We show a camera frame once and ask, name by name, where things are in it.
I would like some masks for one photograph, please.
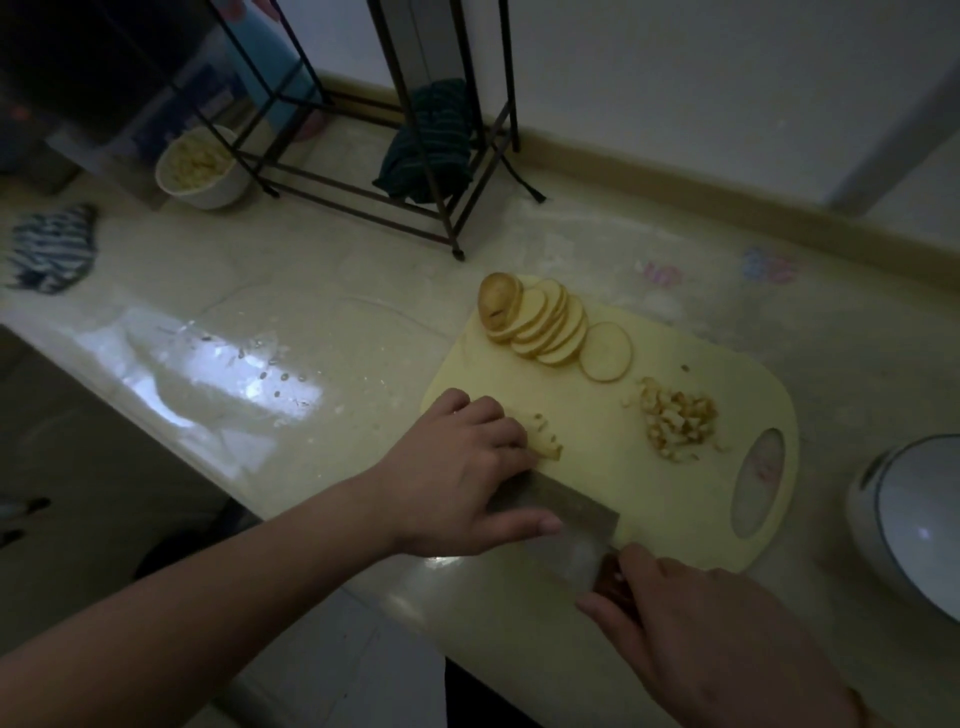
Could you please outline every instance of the yellow cutting board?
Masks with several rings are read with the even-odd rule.
[[[521,279],[528,286],[537,280]],[[421,411],[445,389],[457,387],[474,399],[490,395],[504,406],[541,412],[564,450],[560,460],[541,460],[538,469],[620,514],[613,546],[637,541],[658,556],[701,569],[746,569],[773,538],[793,494],[799,437],[790,396],[749,356],[620,308],[586,299],[584,304],[591,324],[613,321],[630,336],[634,360],[619,381],[590,381],[577,363],[552,369],[520,358],[509,344],[487,338],[474,310],[423,396]],[[717,439],[729,451],[697,446],[700,460],[690,463],[657,455],[636,403],[642,376],[712,397],[719,412]],[[625,398],[634,403],[624,407]],[[740,538],[731,524],[737,475],[769,428],[778,429],[783,440],[780,486],[766,521]]]

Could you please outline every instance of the hand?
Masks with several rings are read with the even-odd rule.
[[[490,398],[473,402],[448,389],[366,475],[393,529],[397,550],[418,556],[481,553],[511,541],[557,533],[550,511],[487,513],[507,478],[530,470],[537,456],[526,430]]]
[[[598,594],[577,606],[683,726],[858,725],[840,673],[756,582],[655,559],[636,544],[620,552],[620,568],[642,627]]]

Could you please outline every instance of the finger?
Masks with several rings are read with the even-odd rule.
[[[482,425],[502,418],[503,407],[493,397],[481,397],[464,407],[458,416],[471,425]]]
[[[545,508],[517,508],[482,516],[472,528],[479,552],[494,546],[550,536],[563,529],[563,522]]]
[[[494,452],[497,456],[496,485],[537,466],[537,454],[527,448],[497,448]]]
[[[668,578],[686,576],[694,571],[692,567],[687,566],[684,562],[671,559],[669,556],[657,559],[657,566],[660,568],[660,573]]]
[[[591,592],[577,599],[577,609],[596,622],[627,665],[647,686],[656,682],[653,659],[642,628],[605,596]]]
[[[512,417],[501,417],[491,423],[483,423],[480,425],[480,430],[486,442],[495,448],[527,447],[527,431]]]
[[[468,404],[470,404],[470,395],[462,389],[451,387],[434,400],[433,404],[423,413],[423,417],[434,419],[443,415],[451,415]]]
[[[640,619],[649,623],[649,610],[652,603],[651,593],[654,593],[663,581],[663,574],[657,559],[650,551],[640,544],[627,544],[618,556],[620,570],[627,577],[630,591],[634,594],[636,610]]]

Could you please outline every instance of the left hand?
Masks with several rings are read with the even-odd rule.
[[[563,525],[545,509],[487,512],[500,483],[537,464],[526,445],[522,425],[504,417],[493,398],[470,401],[459,389],[441,394],[363,475],[396,550],[462,556],[557,533]]]

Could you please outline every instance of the knife handle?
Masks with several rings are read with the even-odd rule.
[[[640,614],[636,610],[634,593],[630,591],[627,577],[620,570],[620,560],[615,551],[611,551],[600,560],[600,571],[597,572],[596,581],[593,582],[593,590],[605,596],[622,609],[627,617],[640,624]]]

